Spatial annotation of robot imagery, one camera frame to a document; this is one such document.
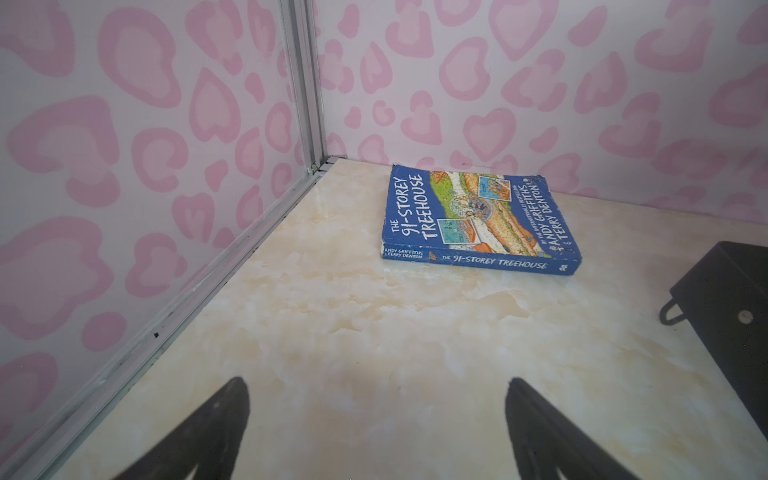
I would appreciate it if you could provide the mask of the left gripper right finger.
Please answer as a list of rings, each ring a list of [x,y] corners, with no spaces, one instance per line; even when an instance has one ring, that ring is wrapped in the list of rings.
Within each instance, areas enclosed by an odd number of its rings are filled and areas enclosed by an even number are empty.
[[[524,379],[513,378],[505,416],[522,479],[633,479]]]

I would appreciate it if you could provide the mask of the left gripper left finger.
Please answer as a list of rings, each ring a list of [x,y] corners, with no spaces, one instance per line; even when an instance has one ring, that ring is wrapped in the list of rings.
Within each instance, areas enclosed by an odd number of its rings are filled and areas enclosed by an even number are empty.
[[[250,414],[247,384],[234,377],[119,479],[229,479]]]

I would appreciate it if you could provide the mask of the blue treehouse book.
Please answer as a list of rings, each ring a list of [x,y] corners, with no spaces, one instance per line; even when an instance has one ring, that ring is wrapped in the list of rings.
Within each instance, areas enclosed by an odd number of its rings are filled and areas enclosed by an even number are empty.
[[[571,276],[582,254],[542,176],[391,170],[385,259]]]

